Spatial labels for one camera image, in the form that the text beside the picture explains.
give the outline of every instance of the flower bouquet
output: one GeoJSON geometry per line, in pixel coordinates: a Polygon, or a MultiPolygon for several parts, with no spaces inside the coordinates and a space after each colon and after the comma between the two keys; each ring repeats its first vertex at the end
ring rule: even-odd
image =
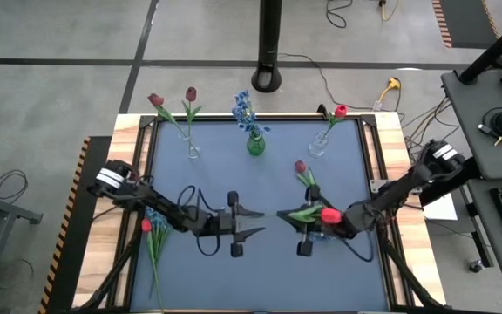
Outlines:
{"type": "Polygon", "coordinates": [[[247,143],[249,153],[254,156],[262,154],[267,146],[262,135],[270,132],[270,127],[257,123],[257,115],[251,106],[248,91],[235,95],[235,107],[232,109],[232,114],[237,121],[237,126],[249,134],[247,143]]]}

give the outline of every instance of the metal stand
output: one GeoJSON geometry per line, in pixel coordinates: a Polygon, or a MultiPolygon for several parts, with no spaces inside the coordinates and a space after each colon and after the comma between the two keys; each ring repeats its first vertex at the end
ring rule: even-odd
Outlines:
{"type": "Polygon", "coordinates": [[[478,78],[478,75],[487,70],[489,66],[494,65],[501,56],[502,36],[497,39],[495,44],[484,51],[484,53],[482,53],[466,70],[458,75],[458,79],[466,85],[473,84],[478,78]]]}
{"type": "Polygon", "coordinates": [[[261,30],[259,61],[251,78],[251,85],[259,92],[274,92],[282,83],[278,72],[278,39],[282,0],[261,0],[261,30]]]}
{"type": "Polygon", "coordinates": [[[30,210],[11,205],[4,201],[0,201],[0,212],[14,215],[16,218],[28,219],[31,224],[39,224],[42,221],[42,216],[44,215],[31,212],[30,210]]]}

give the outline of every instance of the pink tulip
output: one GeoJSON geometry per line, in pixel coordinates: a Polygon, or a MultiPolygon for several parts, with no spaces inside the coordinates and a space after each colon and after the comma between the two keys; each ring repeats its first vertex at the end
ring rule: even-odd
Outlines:
{"type": "Polygon", "coordinates": [[[325,223],[339,223],[342,221],[342,214],[334,208],[323,208],[321,219],[325,223]]]}
{"type": "Polygon", "coordinates": [[[143,219],[140,227],[143,229],[143,232],[149,232],[153,230],[153,224],[148,219],[143,219]]]}
{"type": "Polygon", "coordinates": [[[348,113],[348,108],[345,105],[339,105],[335,109],[335,117],[337,118],[344,118],[346,113],[348,113]]]}
{"type": "Polygon", "coordinates": [[[298,174],[303,174],[307,170],[307,166],[305,166],[305,162],[298,160],[295,162],[295,171],[298,174]]]}
{"type": "Polygon", "coordinates": [[[195,101],[197,99],[197,90],[194,87],[187,88],[185,99],[187,99],[187,101],[195,101]]]}
{"type": "Polygon", "coordinates": [[[150,100],[151,104],[155,107],[164,105],[164,99],[155,93],[150,94],[150,96],[148,96],[148,100],[150,100]]]}

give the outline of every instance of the glass vase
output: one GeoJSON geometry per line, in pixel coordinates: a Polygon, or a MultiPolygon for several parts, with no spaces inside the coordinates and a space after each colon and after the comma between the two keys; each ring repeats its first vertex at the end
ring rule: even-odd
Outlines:
{"type": "Polygon", "coordinates": [[[326,132],[319,132],[309,144],[309,154],[313,157],[321,157],[324,154],[327,145],[329,144],[329,137],[326,132]]]}
{"type": "Polygon", "coordinates": [[[262,133],[257,134],[254,132],[249,132],[248,151],[250,154],[252,154],[253,156],[258,156],[265,151],[266,147],[267,143],[262,137],[262,133]]]}
{"type": "Polygon", "coordinates": [[[191,136],[189,135],[189,130],[186,127],[182,127],[181,130],[178,130],[178,137],[181,140],[189,140],[191,138],[191,136]]]}
{"type": "Polygon", "coordinates": [[[188,154],[188,156],[191,159],[199,158],[199,156],[200,156],[200,149],[198,147],[196,147],[195,145],[193,145],[191,140],[189,140],[189,154],[188,154]]]}

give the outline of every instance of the wooden table frame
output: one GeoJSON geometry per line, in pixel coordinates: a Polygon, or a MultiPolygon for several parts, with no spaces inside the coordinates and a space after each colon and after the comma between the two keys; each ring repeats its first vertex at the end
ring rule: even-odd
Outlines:
{"type": "MultiPolygon", "coordinates": [[[[185,115],[175,116],[176,119],[185,118],[185,115]]],[[[232,117],[231,114],[200,114],[196,119],[230,120],[232,117]]],[[[263,113],[259,114],[259,119],[312,120],[323,119],[323,116],[321,113],[263,113]]],[[[358,122],[363,161],[370,179],[395,180],[410,168],[396,113],[351,113],[347,119],[358,122]]],[[[124,160],[137,167],[142,174],[150,174],[155,148],[150,143],[156,142],[158,131],[159,119],[155,115],[121,114],[111,138],[91,137],[85,140],[39,313],[69,310],[88,301],[131,236],[140,235],[138,226],[142,212],[112,211],[92,224],[92,217],[112,204],[108,199],[96,199],[86,191],[86,187],[94,182],[106,160],[124,160]]],[[[411,195],[408,203],[419,206],[419,199],[411,195]]],[[[405,257],[419,282],[433,298],[444,304],[444,293],[422,212],[401,208],[397,220],[390,224],[389,238],[405,257]]],[[[100,307],[117,306],[117,312],[128,311],[136,256],[135,252],[100,307]]],[[[380,256],[389,306],[419,305],[394,263],[386,254],[381,253],[380,256]]]]}

